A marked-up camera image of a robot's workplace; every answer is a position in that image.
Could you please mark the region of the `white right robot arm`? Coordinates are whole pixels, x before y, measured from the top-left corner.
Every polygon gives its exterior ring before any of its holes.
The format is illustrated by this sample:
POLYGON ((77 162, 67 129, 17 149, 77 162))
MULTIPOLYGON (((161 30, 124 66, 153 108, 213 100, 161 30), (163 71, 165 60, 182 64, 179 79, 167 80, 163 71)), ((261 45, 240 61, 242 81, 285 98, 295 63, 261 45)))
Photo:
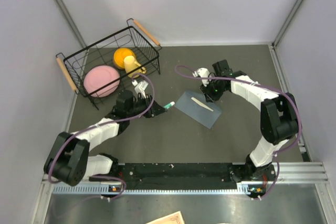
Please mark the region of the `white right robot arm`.
POLYGON ((293 106, 294 96, 262 88, 242 71, 232 71, 226 60, 212 65, 213 72, 206 68, 194 71, 201 78, 200 90, 206 102, 218 101, 225 91, 244 98, 260 111, 261 139, 256 148, 246 157, 242 167, 233 167, 233 181, 256 180, 270 167, 277 151, 299 132, 297 115, 293 106))

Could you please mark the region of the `cream paper letter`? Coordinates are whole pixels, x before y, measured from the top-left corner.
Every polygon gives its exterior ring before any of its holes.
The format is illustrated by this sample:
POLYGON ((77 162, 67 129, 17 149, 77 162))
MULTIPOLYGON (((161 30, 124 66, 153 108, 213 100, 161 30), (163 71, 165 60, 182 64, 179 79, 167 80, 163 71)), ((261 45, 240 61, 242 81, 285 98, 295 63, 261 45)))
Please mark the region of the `cream paper letter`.
POLYGON ((196 104, 198 104, 199 106, 213 112, 214 110, 210 107, 208 107, 206 104, 202 103, 200 100, 198 100, 197 98, 195 97, 191 97, 191 100, 194 101, 196 104))

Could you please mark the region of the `green white glue stick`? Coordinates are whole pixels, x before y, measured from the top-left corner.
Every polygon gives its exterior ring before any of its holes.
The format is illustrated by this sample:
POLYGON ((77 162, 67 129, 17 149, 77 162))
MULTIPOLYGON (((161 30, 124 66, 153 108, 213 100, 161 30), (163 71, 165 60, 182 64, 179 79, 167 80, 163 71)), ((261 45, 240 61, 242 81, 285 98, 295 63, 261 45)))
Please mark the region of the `green white glue stick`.
POLYGON ((172 102, 166 104, 166 105, 164 106, 164 108, 165 108, 166 110, 168 110, 168 109, 170 109, 171 107, 173 107, 174 105, 175 105, 175 102, 172 101, 172 102))

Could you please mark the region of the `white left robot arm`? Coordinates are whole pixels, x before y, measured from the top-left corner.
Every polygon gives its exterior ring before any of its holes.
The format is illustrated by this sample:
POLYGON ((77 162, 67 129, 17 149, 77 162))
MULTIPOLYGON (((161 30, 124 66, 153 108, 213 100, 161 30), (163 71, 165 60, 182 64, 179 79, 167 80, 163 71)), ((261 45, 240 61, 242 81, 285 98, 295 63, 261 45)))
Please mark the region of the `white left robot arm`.
POLYGON ((53 183, 63 182, 70 186, 90 177, 116 179, 118 159, 106 153, 90 156, 89 152, 123 133, 131 119, 142 116, 150 119, 165 113, 169 107, 169 104, 159 105, 150 94, 134 95, 130 90, 121 91, 112 110, 98 123, 82 131, 58 134, 44 164, 44 173, 53 183))

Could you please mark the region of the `grey blue envelope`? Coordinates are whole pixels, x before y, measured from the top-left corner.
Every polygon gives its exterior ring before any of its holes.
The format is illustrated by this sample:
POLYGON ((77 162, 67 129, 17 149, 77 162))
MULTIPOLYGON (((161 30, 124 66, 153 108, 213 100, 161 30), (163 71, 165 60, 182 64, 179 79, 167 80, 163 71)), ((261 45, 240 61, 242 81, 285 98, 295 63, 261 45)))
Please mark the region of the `grey blue envelope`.
POLYGON ((182 94, 182 96, 175 103, 175 107, 208 129, 210 129, 215 124, 219 116, 222 114, 221 108, 214 103, 206 102, 205 96, 203 94, 190 90, 186 90, 182 94), (199 106, 191 100, 191 97, 197 98, 202 103, 212 108, 214 111, 211 112, 199 106))

